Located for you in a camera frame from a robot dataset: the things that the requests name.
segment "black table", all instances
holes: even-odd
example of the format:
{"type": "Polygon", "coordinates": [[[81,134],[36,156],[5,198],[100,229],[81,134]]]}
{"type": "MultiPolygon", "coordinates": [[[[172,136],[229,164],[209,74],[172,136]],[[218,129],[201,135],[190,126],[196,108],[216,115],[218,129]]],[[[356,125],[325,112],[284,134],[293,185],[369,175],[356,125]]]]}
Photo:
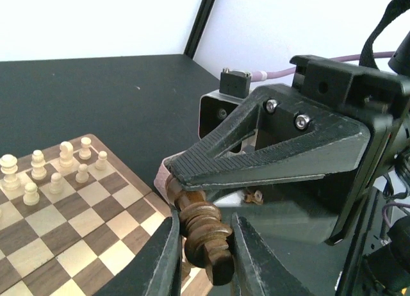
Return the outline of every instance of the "black table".
{"type": "MultiPolygon", "coordinates": [[[[199,98],[217,88],[184,55],[0,62],[0,154],[21,157],[93,133],[153,188],[161,160],[198,140],[199,98]]],[[[315,295],[334,294],[349,240],[265,240],[315,295]]]]}

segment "black pole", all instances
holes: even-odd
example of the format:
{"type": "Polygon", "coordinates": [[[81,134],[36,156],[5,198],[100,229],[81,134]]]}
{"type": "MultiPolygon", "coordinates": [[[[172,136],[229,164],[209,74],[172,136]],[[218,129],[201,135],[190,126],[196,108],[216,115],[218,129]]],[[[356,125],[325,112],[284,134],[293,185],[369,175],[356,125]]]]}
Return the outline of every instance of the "black pole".
{"type": "Polygon", "coordinates": [[[215,0],[202,0],[201,5],[195,18],[195,22],[192,26],[190,37],[186,43],[184,54],[193,59],[195,52],[197,51],[199,41],[204,33],[206,23],[209,15],[211,14],[212,7],[215,0]]]}

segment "bolt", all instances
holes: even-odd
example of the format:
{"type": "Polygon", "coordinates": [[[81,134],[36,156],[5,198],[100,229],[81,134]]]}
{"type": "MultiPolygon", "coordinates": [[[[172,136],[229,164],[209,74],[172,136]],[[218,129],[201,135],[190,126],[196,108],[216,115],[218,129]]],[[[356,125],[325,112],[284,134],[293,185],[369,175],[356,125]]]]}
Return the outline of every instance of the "bolt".
{"type": "Polygon", "coordinates": [[[310,122],[308,115],[298,115],[295,119],[295,125],[298,129],[306,129],[310,122]]]}
{"type": "Polygon", "coordinates": [[[279,103],[275,99],[268,100],[266,102],[266,111],[269,113],[275,112],[277,105],[279,105],[279,103]]]}
{"type": "Polygon", "coordinates": [[[225,120],[227,116],[228,114],[225,109],[221,108],[218,110],[218,119],[225,120]]]}

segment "white pawn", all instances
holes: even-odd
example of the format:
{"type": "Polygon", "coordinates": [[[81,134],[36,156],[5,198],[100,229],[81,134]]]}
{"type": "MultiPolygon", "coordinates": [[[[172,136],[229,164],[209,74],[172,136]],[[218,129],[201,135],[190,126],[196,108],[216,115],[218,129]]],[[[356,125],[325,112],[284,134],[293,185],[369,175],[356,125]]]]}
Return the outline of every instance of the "white pawn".
{"type": "Polygon", "coordinates": [[[21,185],[19,177],[16,175],[17,158],[11,154],[3,155],[0,158],[1,172],[4,174],[3,188],[5,190],[16,190],[21,185]]]}
{"type": "Polygon", "coordinates": [[[98,153],[98,160],[95,162],[95,168],[97,170],[105,170],[107,167],[107,152],[101,151],[98,153]]]}
{"type": "Polygon", "coordinates": [[[85,183],[88,181],[88,165],[85,163],[82,163],[78,167],[78,173],[76,174],[76,181],[77,183],[85,183]]]}
{"type": "Polygon", "coordinates": [[[36,180],[41,180],[47,175],[47,170],[44,168],[45,160],[43,152],[40,150],[35,150],[33,155],[31,155],[31,166],[33,170],[31,171],[31,177],[36,180]]]}
{"type": "Polygon", "coordinates": [[[81,149],[79,150],[79,157],[82,160],[89,160],[91,157],[91,139],[89,137],[81,138],[81,149]]]}
{"type": "Polygon", "coordinates": [[[60,173],[55,172],[51,175],[49,191],[53,195],[57,195],[63,192],[63,177],[60,173]]]}
{"type": "Polygon", "coordinates": [[[36,205],[40,200],[40,195],[37,192],[37,185],[35,183],[27,183],[24,187],[23,201],[25,205],[36,205]]]}
{"type": "Polygon", "coordinates": [[[69,168],[74,163],[73,153],[74,148],[70,142],[64,141],[60,144],[60,166],[69,168]]]}

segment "chess pawn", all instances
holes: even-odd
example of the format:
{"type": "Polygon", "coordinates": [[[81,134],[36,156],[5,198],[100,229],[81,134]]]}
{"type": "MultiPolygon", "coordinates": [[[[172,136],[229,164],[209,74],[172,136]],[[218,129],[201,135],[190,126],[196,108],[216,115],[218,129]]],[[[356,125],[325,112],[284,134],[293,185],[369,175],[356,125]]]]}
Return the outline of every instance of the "chess pawn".
{"type": "Polygon", "coordinates": [[[79,157],[82,160],[89,160],[91,157],[91,139],[89,137],[81,138],[81,149],[79,150],[79,157]]]}
{"type": "Polygon", "coordinates": [[[24,187],[23,201],[25,205],[36,205],[40,200],[40,195],[37,192],[37,185],[35,183],[27,183],[24,187]]]}
{"type": "Polygon", "coordinates": [[[60,144],[60,166],[69,168],[74,163],[72,157],[74,148],[70,142],[64,141],[60,144]]]}
{"type": "Polygon", "coordinates": [[[97,170],[105,170],[107,167],[107,152],[101,151],[98,153],[98,160],[95,162],[95,168],[97,170]]]}
{"type": "Polygon", "coordinates": [[[77,183],[85,183],[88,181],[88,165],[85,163],[82,163],[78,167],[78,173],[76,174],[76,181],[77,183]]]}
{"type": "Polygon", "coordinates": [[[40,150],[35,150],[33,155],[31,155],[31,166],[33,170],[31,171],[31,177],[36,180],[41,180],[47,175],[47,170],[44,168],[45,160],[43,152],[40,150]]]}
{"type": "Polygon", "coordinates": [[[5,154],[0,158],[1,172],[4,174],[3,188],[5,190],[16,190],[21,185],[19,177],[16,175],[17,158],[11,154],[5,154]]]}
{"type": "Polygon", "coordinates": [[[60,173],[55,172],[51,175],[49,191],[53,195],[57,195],[63,192],[63,177],[60,173]]]}

